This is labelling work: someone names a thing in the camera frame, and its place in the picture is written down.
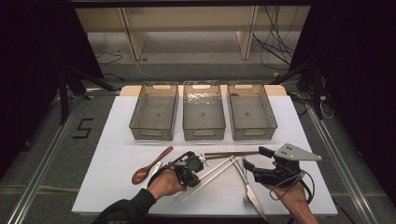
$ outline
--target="black sleeve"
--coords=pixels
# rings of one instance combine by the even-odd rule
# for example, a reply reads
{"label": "black sleeve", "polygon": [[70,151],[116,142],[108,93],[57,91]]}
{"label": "black sleeve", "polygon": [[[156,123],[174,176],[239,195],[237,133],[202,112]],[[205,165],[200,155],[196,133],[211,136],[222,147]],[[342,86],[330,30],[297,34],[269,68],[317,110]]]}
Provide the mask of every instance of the black sleeve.
{"label": "black sleeve", "polygon": [[145,216],[149,212],[150,207],[155,203],[156,201],[152,194],[146,189],[141,189],[132,200],[123,199],[111,204],[93,223],[137,221]]}

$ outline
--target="silverware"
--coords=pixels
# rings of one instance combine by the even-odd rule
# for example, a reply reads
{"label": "silverware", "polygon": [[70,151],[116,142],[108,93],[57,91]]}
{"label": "silverware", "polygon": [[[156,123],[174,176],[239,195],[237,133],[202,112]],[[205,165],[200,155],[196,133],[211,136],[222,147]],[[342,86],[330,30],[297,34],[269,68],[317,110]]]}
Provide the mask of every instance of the silverware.
{"label": "silverware", "polygon": [[256,198],[256,195],[253,192],[253,189],[251,188],[250,184],[248,183],[248,179],[246,178],[246,176],[244,175],[241,166],[239,165],[239,163],[234,163],[236,169],[239,171],[239,174],[242,176],[242,178],[245,181],[245,186],[247,188],[247,197],[250,199],[250,201],[253,203],[254,207],[256,208],[257,212],[259,212],[260,216],[262,216],[262,218],[266,221],[266,223],[268,223],[268,218],[267,216],[264,214],[264,211],[262,211],[262,207],[260,206],[259,201]]}
{"label": "silverware", "polygon": [[[205,177],[209,176],[210,174],[212,174],[213,172],[215,172],[220,166],[222,166],[224,163],[226,163],[228,160],[223,161],[222,163],[220,163],[219,165],[217,165],[215,168],[213,168],[212,170],[210,170],[209,172],[207,172],[206,174],[202,175],[201,177],[199,177],[200,180],[203,180]],[[178,194],[180,194],[182,191],[174,194],[174,198],[176,198],[178,196]]]}
{"label": "silverware", "polygon": [[249,156],[259,154],[259,151],[236,151],[236,152],[206,152],[205,158],[207,160],[215,160],[227,158],[230,156]]}
{"label": "silverware", "polygon": [[[247,178],[247,169],[243,165],[242,165],[242,173],[244,174],[244,177]],[[244,196],[243,196],[243,202],[244,202],[244,206],[246,209],[252,209],[254,207],[253,203],[251,202],[251,200],[248,198],[248,196],[246,194],[244,194]]]}
{"label": "silverware", "polygon": [[184,203],[186,200],[188,200],[193,194],[195,194],[196,192],[198,192],[201,188],[203,188],[205,185],[207,185],[210,181],[212,181],[214,178],[216,178],[216,176],[220,175],[225,169],[227,169],[229,166],[231,166],[233,163],[235,163],[236,161],[238,161],[239,157],[235,158],[233,160],[233,156],[231,156],[230,158],[230,164],[227,164],[224,168],[222,168],[220,171],[218,171],[215,175],[213,175],[212,177],[210,177],[204,184],[202,184],[200,187],[198,187],[198,189],[195,189],[193,192],[191,192],[189,195],[187,195],[186,197],[184,197],[181,202]]}
{"label": "silverware", "polygon": [[[162,164],[163,164],[163,163],[162,163],[161,161],[157,161],[157,163],[156,163],[155,166],[154,166],[154,169],[152,170],[152,173],[151,173],[150,178],[151,178],[155,173],[157,173],[157,171],[160,169],[160,167],[161,167]],[[149,179],[148,179],[148,181],[146,181],[146,183],[143,185],[142,189],[146,189],[146,188],[148,187],[148,184],[149,184]]]}

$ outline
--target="clear plastic bin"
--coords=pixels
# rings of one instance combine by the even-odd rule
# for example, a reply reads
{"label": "clear plastic bin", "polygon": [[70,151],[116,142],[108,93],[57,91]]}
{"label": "clear plastic bin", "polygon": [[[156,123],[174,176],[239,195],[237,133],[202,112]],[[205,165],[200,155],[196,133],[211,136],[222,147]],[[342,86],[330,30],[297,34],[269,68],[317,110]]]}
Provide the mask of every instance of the clear plastic bin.
{"label": "clear plastic bin", "polygon": [[233,140],[269,140],[273,137],[277,124],[262,82],[230,82],[227,102]]}
{"label": "clear plastic bin", "polygon": [[184,139],[223,139],[225,118],[219,82],[185,81],[183,85]]}
{"label": "clear plastic bin", "polygon": [[172,141],[177,104],[177,82],[144,82],[129,124],[134,139]]}

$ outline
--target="hand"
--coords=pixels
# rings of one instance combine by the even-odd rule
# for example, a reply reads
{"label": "hand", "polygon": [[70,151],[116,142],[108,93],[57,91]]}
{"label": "hand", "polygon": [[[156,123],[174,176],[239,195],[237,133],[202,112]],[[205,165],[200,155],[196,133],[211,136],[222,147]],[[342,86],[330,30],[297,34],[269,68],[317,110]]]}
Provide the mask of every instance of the hand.
{"label": "hand", "polygon": [[175,172],[168,169],[158,175],[147,188],[156,201],[163,196],[171,196],[186,189],[187,186],[180,184]]}
{"label": "hand", "polygon": [[305,191],[303,184],[297,182],[289,190],[288,188],[274,188],[274,186],[264,185],[266,188],[271,189],[280,201],[289,210],[291,216],[299,224],[315,224],[318,223],[315,216],[312,214],[305,198]]}

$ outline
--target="white tabletop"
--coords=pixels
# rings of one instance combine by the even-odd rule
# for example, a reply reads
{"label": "white tabletop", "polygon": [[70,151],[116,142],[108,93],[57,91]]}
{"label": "white tabletop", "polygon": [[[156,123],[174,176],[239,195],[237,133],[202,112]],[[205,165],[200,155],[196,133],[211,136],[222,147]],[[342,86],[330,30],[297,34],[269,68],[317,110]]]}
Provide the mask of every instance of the white tabletop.
{"label": "white tabletop", "polygon": [[[234,141],[232,139],[229,111],[225,97],[223,97],[223,108],[226,130],[224,139],[221,141],[186,142],[184,140],[182,100],[179,100],[173,141],[135,141],[129,129],[129,122],[134,112],[136,100],[136,96],[116,97],[72,212],[82,215],[96,215],[115,201],[132,199],[146,182],[133,185],[131,177],[134,172],[151,164],[168,146],[173,146],[174,149],[162,159],[163,163],[175,160],[186,151],[194,151],[196,154],[215,151],[246,151],[258,150],[258,146],[276,150],[285,143],[311,151],[289,96],[269,96],[278,127],[273,138],[266,141]],[[203,171],[198,173],[198,176],[209,172],[224,160],[210,160],[210,166],[205,167]],[[256,167],[274,169],[273,159],[255,155],[247,156],[247,160],[254,163]],[[337,214],[336,208],[317,163],[301,161],[300,167],[311,174],[315,180],[315,197],[310,204],[312,212],[316,216],[335,216]],[[201,184],[205,183],[210,176],[202,179]],[[287,215],[289,213],[281,202],[271,199],[268,189],[254,182],[251,173],[247,173],[247,177],[266,215]],[[312,188],[309,178],[305,177],[304,182]],[[245,193],[245,185],[234,166],[227,168],[183,203],[182,199],[199,186],[189,188],[176,197],[163,197],[151,207],[149,214],[162,217],[259,216],[255,209],[244,207],[242,198]]]}

